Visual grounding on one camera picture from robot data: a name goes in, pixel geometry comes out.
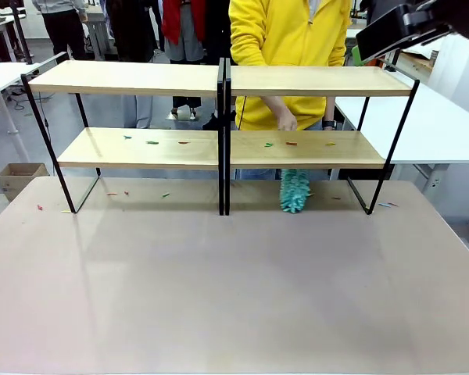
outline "hand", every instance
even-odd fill
[[[277,118],[278,130],[282,131],[294,131],[297,130],[297,119],[290,112],[290,109],[286,108],[285,111]]]

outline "gray pants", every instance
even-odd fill
[[[153,115],[153,97],[122,96],[122,109],[124,113],[124,127],[148,129]]]

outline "red jacket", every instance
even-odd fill
[[[205,0],[191,0],[191,11],[195,24],[196,37],[205,39]],[[163,0],[162,31],[165,38],[175,45],[179,43],[181,32],[181,0]]]

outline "shoe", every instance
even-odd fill
[[[212,115],[210,121],[203,125],[203,130],[219,130],[219,126],[219,119]]]

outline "black pants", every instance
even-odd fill
[[[170,60],[171,64],[188,64],[188,65],[200,65],[198,61],[188,61],[188,60],[180,60],[180,61],[173,61]],[[182,107],[183,105],[189,105],[190,108],[198,108],[202,106],[202,99],[197,97],[186,97],[186,96],[174,96],[172,97],[172,106],[174,108]]]
[[[60,52],[71,53],[75,60],[86,60],[84,28],[81,26],[80,18],[76,10],[66,12],[43,14],[45,28],[54,45],[54,55]],[[57,63],[67,60],[68,56],[57,59]]]

